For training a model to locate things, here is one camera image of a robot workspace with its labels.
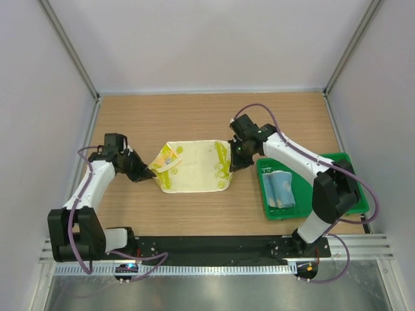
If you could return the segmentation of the blue polka dot towel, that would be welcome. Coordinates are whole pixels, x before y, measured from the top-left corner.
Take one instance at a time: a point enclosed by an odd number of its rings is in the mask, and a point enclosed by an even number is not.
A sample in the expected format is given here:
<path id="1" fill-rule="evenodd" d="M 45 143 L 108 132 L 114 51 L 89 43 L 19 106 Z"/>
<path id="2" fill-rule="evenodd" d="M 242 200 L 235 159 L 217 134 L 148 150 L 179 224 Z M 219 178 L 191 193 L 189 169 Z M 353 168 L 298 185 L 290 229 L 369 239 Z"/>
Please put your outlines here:
<path id="1" fill-rule="evenodd" d="M 292 174 L 281 170 L 261 175 L 265 201 L 271 208 L 286 209 L 296 205 L 292 192 Z"/>

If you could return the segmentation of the yellow green printed towel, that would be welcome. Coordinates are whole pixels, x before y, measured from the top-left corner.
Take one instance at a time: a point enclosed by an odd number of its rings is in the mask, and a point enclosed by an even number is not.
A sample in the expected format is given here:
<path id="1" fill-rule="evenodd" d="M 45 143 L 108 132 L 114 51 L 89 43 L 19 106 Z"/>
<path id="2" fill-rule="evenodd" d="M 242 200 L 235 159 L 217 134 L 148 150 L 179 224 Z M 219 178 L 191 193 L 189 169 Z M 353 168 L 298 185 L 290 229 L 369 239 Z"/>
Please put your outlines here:
<path id="1" fill-rule="evenodd" d="M 230 144 L 221 140 L 167 142 L 148 166 L 167 194 L 219 192 L 231 182 Z"/>

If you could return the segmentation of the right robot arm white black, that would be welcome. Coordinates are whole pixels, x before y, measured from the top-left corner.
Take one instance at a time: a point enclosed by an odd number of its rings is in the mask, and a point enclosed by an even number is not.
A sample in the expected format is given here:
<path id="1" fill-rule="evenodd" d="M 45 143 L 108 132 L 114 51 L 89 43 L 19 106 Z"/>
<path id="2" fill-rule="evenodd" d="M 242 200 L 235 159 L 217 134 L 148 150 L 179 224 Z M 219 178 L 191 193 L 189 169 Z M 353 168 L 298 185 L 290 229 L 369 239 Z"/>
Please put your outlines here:
<path id="1" fill-rule="evenodd" d="M 246 114 L 234 118 L 230 128 L 234 132 L 228 141 L 230 171 L 253 165 L 253 156 L 259 154 L 289 167 L 312 186 L 312 211 L 292 233 L 295 254 L 308 256 L 318 240 L 361 200 L 351 163 L 320 157 L 290 140 L 277 126 L 259 127 Z"/>

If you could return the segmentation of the green plastic tray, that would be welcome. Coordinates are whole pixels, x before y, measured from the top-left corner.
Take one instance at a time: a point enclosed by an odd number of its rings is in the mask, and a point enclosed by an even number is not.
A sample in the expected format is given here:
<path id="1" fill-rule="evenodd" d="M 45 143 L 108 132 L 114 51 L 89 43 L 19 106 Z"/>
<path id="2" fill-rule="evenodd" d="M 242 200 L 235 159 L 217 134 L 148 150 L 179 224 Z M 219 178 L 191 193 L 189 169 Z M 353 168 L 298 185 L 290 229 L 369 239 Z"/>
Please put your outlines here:
<path id="1" fill-rule="evenodd" d="M 339 161 L 345 159 L 351 163 L 350 157 L 347 153 L 339 152 L 332 154 L 322 154 L 321 156 L 326 157 L 332 161 Z M 312 209 L 312 185 L 310 185 L 304 178 L 299 174 L 295 173 L 291 168 L 271 158 L 260 158 L 256 162 L 257 176 L 259 180 L 259 186 L 261 189 L 261 197 L 263 202 L 263 210 L 268 220 L 286 220 L 292 218 L 305 218 L 307 217 Z M 294 197 L 295 204 L 292 207 L 277 208 L 272 207 L 268 204 L 267 186 L 264 186 L 263 175 L 271 174 L 273 171 L 283 171 L 291 173 L 291 188 L 292 195 Z M 360 214 L 367 213 L 369 211 L 369 205 L 366 197 L 359 185 L 361 192 L 361 200 L 351 208 L 346 215 L 349 214 Z"/>

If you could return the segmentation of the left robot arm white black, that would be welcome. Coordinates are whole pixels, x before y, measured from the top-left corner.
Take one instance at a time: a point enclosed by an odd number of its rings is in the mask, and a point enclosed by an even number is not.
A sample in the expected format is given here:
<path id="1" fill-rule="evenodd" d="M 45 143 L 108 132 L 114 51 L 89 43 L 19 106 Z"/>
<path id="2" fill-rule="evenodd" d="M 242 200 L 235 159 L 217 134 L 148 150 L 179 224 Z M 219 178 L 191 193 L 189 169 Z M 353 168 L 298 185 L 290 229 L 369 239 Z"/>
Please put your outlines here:
<path id="1" fill-rule="evenodd" d="M 72 197 L 47 217 L 53 258 L 57 262 L 102 260 L 111 251 L 131 259 L 137 243 L 131 227 L 103 229 L 97 209 L 109 184 L 118 174 L 136 183 L 155 178 L 125 135 L 107 133 L 102 145 L 86 158 L 88 169 Z"/>

